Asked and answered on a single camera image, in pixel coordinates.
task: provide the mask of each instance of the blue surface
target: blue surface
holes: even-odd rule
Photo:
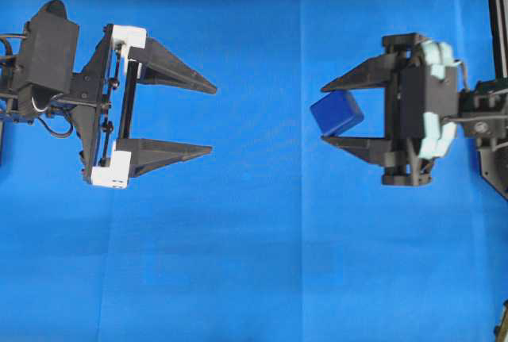
[[[0,0],[0,33],[45,1]],[[447,41],[472,83],[493,77],[487,0],[64,1],[76,70],[113,22],[148,28],[218,86],[140,87],[133,137],[215,149],[110,191],[81,181],[77,139],[9,127],[0,340],[491,340],[508,219],[470,143],[432,185],[382,187],[308,110],[391,33]],[[381,92],[356,98],[366,120],[350,132],[382,132]]]
[[[358,125],[363,119],[351,92],[336,90],[310,106],[323,136],[338,136]]]

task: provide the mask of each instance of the bolt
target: bolt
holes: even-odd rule
[[[107,122],[103,122],[102,125],[101,125],[101,128],[102,128],[102,131],[104,133],[111,133],[114,131],[114,125],[113,125],[113,122],[111,121],[107,121]]]
[[[479,121],[475,124],[476,133],[488,133],[489,125],[485,121]]]
[[[118,86],[120,86],[120,82],[115,78],[111,78],[109,81],[109,84],[110,84],[111,88],[113,88],[114,90],[116,90],[118,88]]]

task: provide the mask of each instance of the wire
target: wire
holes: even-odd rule
[[[508,142],[503,142],[502,144],[495,145],[495,146],[492,148],[492,151],[493,151],[493,152],[496,152],[496,151],[498,151],[499,149],[503,149],[503,148],[506,148],[506,147],[508,147]]]
[[[508,120],[508,115],[496,114],[492,116],[476,116],[476,117],[445,117],[445,122],[471,122],[471,121],[489,121],[489,120]]]
[[[56,138],[63,139],[63,138],[70,137],[72,132],[74,131],[74,125],[72,124],[72,119],[71,119],[69,113],[66,110],[64,110],[63,111],[63,115],[64,115],[63,118],[65,118],[65,120],[67,120],[67,122],[70,125],[69,130],[66,131],[65,133],[57,133],[57,132],[55,132],[53,129],[51,129],[49,127],[49,125],[46,123],[46,121],[44,121],[40,117],[37,117],[37,120],[39,120],[39,122],[42,124],[42,126],[44,126],[46,128],[46,130],[49,132],[49,134],[51,134],[52,136],[54,136]]]
[[[464,85],[464,90],[466,92],[469,92],[469,83],[468,83],[468,66],[466,66],[466,63],[463,60],[457,60],[457,62],[460,64],[460,69],[462,70],[462,82]]]
[[[16,56],[17,56],[17,55],[5,55],[5,56],[0,56],[0,62],[8,62],[8,61],[10,61],[10,60],[16,59]]]
[[[25,34],[0,34],[2,39],[26,39]]]
[[[498,94],[508,94],[508,89],[504,89],[504,90],[497,90],[495,92],[492,92],[490,95],[491,96],[496,96]]]
[[[55,100],[57,98],[59,98],[60,96],[63,96],[64,94],[56,94],[55,96],[52,96],[50,99],[49,99],[49,102],[51,102],[52,100]],[[33,105],[33,108],[36,110],[36,112],[39,112],[39,113],[44,113],[46,110],[48,110],[49,108],[49,104],[46,105],[46,108],[44,108],[43,110],[38,108],[37,107],[37,104],[35,103],[35,99],[33,98],[32,96],[32,105]]]
[[[4,38],[0,38],[0,42],[2,42],[3,46],[6,48],[6,56],[13,55],[13,47],[10,45],[10,42]]]

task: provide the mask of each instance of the blue block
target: blue block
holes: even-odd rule
[[[338,136],[364,120],[353,95],[335,90],[310,107],[323,136]]]

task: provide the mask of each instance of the black cable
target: black cable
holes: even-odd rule
[[[6,56],[13,55],[13,47],[7,39],[0,38],[0,43],[3,43],[3,46],[6,48]]]
[[[51,134],[52,136],[56,137],[56,138],[60,138],[60,139],[63,139],[63,138],[68,138],[71,136],[72,132],[74,131],[74,125],[72,124],[72,119],[69,115],[69,113],[64,110],[63,111],[63,118],[65,118],[65,120],[67,120],[67,122],[69,123],[70,125],[70,128],[68,131],[66,131],[65,133],[57,133],[55,132],[53,129],[51,129],[49,127],[49,125],[46,123],[46,121],[44,121],[42,118],[40,117],[37,117],[37,120],[39,120],[39,122],[42,124],[42,126],[44,126],[46,128],[46,130],[49,132],[49,134]]]
[[[25,34],[0,34],[2,39],[26,39]]]
[[[16,59],[17,55],[6,55],[0,56],[0,62],[9,62],[10,60]]]

